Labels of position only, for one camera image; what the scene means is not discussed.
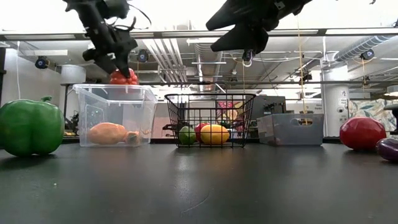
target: gray bin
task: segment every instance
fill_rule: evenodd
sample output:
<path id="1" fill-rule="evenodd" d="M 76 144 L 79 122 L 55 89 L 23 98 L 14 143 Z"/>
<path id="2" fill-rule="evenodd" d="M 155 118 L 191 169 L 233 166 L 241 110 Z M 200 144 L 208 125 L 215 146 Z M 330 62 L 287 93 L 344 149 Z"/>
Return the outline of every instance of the gray bin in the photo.
<path id="1" fill-rule="evenodd" d="M 273 146 L 320 146 L 323 117 L 323 114 L 272 114 L 258 118 L 260 142 Z"/>

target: black wire basket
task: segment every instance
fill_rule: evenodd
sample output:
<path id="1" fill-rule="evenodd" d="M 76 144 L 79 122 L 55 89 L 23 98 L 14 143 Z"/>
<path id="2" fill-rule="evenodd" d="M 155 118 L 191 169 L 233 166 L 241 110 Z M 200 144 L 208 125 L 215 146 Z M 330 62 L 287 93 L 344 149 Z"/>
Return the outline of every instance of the black wire basket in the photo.
<path id="1" fill-rule="evenodd" d="M 244 147 L 254 97 L 246 93 L 165 95 L 177 146 Z"/>

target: clear plastic bin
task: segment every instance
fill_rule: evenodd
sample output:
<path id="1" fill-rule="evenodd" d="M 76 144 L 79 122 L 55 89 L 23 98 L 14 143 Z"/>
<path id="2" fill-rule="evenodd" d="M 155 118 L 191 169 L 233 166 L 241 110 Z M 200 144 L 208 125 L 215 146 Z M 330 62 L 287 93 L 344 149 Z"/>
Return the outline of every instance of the clear plastic bin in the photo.
<path id="1" fill-rule="evenodd" d="M 257 119 L 261 143 L 272 146 L 320 146 L 323 114 L 272 114 Z"/>
<path id="2" fill-rule="evenodd" d="M 78 127 L 80 146 L 135 147 L 150 143 L 157 98 L 149 87 L 139 85 L 76 84 L 73 89 L 78 93 L 79 97 Z M 101 139 L 100 137 L 106 134 L 97 134 L 94 138 L 92 137 L 92 127 L 100 123 L 122 125 L 128 133 L 128 138 L 125 137 L 114 144 L 98 144 L 101 141 L 98 139 Z M 124 130 L 120 133 L 120 135 L 116 135 L 116 139 L 123 135 Z M 114 142 L 114 140 L 105 140 L 103 142 Z"/>

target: eggplant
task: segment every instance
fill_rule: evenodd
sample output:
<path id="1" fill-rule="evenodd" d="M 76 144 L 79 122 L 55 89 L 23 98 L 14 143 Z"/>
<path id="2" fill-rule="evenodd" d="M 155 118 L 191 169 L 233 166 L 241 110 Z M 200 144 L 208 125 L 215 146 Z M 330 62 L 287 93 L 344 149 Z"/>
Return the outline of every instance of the eggplant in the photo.
<path id="1" fill-rule="evenodd" d="M 398 140 L 384 138 L 377 143 L 376 150 L 383 159 L 398 162 Z"/>

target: dark table surface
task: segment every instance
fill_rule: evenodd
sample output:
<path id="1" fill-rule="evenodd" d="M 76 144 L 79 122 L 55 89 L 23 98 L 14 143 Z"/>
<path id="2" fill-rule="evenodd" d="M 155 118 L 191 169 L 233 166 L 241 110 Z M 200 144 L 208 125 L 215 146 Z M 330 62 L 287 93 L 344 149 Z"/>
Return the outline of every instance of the dark table surface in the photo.
<path id="1" fill-rule="evenodd" d="M 398 223 L 398 166 L 337 144 L 0 151 L 0 223 Z"/>

